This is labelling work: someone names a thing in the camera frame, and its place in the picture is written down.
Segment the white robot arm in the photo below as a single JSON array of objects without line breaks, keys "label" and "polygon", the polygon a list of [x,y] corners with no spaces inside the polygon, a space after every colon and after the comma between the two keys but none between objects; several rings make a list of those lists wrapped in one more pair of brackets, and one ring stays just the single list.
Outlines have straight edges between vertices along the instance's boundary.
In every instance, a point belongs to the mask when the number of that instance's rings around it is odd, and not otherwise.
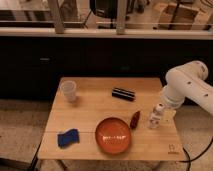
[{"label": "white robot arm", "polygon": [[201,61],[191,61],[170,69],[161,92],[162,103],[177,109],[186,98],[192,100],[213,116],[213,86],[207,84],[208,68]]}]

